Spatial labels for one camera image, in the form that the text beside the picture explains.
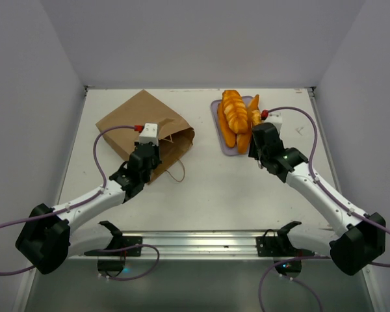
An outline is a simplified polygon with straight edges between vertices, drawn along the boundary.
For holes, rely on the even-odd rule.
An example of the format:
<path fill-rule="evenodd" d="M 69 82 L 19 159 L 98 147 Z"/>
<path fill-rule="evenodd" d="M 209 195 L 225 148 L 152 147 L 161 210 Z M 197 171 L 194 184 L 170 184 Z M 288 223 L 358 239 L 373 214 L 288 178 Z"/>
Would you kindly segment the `orange croissant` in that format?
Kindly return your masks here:
<path fill-rule="evenodd" d="M 251 112 L 251 123 L 252 123 L 252 127 L 257 126 L 257 125 L 262 123 L 260 110 L 253 110 Z"/>

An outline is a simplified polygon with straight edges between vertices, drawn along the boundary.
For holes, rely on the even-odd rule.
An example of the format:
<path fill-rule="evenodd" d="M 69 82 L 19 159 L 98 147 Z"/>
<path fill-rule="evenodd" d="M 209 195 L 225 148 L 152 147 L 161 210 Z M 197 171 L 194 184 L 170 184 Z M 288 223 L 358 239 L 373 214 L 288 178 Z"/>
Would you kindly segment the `small orange bread roll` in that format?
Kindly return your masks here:
<path fill-rule="evenodd" d="M 248 131 L 237 135 L 237 151 L 239 154 L 245 154 L 250 147 L 252 137 L 251 112 L 254 110 L 259 110 L 259 94 L 256 94 L 247 106 Z"/>

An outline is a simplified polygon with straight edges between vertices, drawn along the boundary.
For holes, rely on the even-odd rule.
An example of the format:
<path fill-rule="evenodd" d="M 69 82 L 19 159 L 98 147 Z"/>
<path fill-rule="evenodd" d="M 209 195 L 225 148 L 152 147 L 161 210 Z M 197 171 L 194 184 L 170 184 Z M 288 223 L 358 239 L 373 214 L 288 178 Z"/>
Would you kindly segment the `long orange bread loaf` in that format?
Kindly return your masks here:
<path fill-rule="evenodd" d="M 222 102 L 218 104 L 217 108 L 217 114 L 218 114 L 218 123 L 220 126 L 221 133 L 223 135 L 224 141 L 226 143 L 226 146 L 229 148 L 234 148 L 236 145 L 236 134 L 229 128 L 229 125 L 226 120 L 226 116 L 224 114 Z"/>

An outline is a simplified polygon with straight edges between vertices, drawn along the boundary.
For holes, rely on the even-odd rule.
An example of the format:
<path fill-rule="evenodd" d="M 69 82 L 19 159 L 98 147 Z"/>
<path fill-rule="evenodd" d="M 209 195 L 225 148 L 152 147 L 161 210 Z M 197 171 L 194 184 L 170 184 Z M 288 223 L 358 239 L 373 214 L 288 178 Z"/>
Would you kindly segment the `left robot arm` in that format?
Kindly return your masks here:
<path fill-rule="evenodd" d="M 121 231 L 108 221 L 90 229 L 83 224 L 102 212 L 134 198 L 150 181 L 151 173 L 160 165 L 158 145 L 135 144 L 128 161 L 113 173 L 105 186 L 54 209 L 45 204 L 36 206 L 16 240 L 21 252 L 42 274 L 56 270 L 73 256 L 86 252 L 115 255 L 126 246 Z"/>

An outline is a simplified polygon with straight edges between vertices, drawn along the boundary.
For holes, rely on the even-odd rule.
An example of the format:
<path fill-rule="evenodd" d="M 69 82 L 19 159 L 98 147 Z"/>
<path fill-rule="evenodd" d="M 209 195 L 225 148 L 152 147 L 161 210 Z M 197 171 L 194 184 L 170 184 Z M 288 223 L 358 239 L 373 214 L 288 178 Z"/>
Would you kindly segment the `brown paper bag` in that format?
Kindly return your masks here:
<path fill-rule="evenodd" d="M 159 126 L 159 149 L 162 163 L 151 175 L 154 182 L 176 163 L 193 145 L 193 127 L 177 112 L 145 90 L 141 90 L 125 103 L 97 122 L 100 132 L 119 125 Z"/>

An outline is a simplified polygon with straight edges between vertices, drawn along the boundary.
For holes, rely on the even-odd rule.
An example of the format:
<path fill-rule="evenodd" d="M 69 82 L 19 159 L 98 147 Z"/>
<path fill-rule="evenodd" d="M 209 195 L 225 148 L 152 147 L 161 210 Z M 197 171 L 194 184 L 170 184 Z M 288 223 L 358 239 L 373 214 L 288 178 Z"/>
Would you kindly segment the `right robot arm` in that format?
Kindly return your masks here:
<path fill-rule="evenodd" d="M 292 221 L 273 237 L 263 235 L 259 243 L 276 255 L 288 256 L 300 249 L 328 256 L 343 273 L 352 276 L 385 252 L 384 218 L 369 216 L 348 202 L 334 188 L 328 196 L 320 187 L 323 178 L 311 175 L 308 159 L 296 148 L 285 148 L 275 125 L 262 123 L 252 129 L 249 157 L 267 172 L 299 192 L 329 223 L 333 233 L 310 229 Z M 357 215 L 367 216 L 366 222 Z"/>

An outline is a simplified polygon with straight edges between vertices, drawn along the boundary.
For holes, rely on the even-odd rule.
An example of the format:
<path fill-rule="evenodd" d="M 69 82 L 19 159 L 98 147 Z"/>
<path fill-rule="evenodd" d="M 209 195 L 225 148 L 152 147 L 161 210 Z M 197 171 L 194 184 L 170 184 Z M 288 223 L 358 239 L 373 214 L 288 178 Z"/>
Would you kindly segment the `braided glazed bread loaf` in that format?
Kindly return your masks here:
<path fill-rule="evenodd" d="M 222 94 L 222 107 L 228 127 L 235 134 L 248 131 L 248 113 L 241 95 L 236 90 L 225 90 Z"/>

